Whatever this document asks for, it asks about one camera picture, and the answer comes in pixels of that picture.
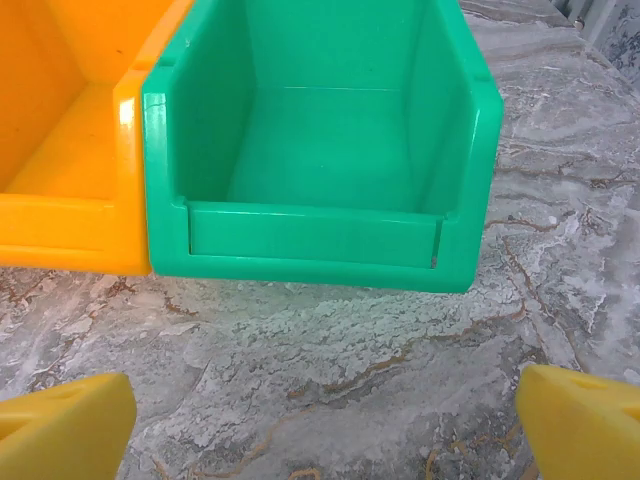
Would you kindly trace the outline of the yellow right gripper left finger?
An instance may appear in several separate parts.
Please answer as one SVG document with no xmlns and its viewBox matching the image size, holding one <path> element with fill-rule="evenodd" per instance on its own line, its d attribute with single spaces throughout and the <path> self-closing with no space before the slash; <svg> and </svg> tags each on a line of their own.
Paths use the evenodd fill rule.
<svg viewBox="0 0 640 480">
<path fill-rule="evenodd" d="M 1 402 L 3 479 L 113 479 L 136 421 L 129 378 L 108 373 Z"/>
</svg>

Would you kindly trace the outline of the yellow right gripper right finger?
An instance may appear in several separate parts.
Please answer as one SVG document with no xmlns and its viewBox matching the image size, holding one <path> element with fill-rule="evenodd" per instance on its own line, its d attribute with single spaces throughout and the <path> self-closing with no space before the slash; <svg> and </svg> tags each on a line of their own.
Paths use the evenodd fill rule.
<svg viewBox="0 0 640 480">
<path fill-rule="evenodd" d="M 545 479 L 637 479 L 639 388 L 550 365 L 522 372 L 515 406 Z"/>
</svg>

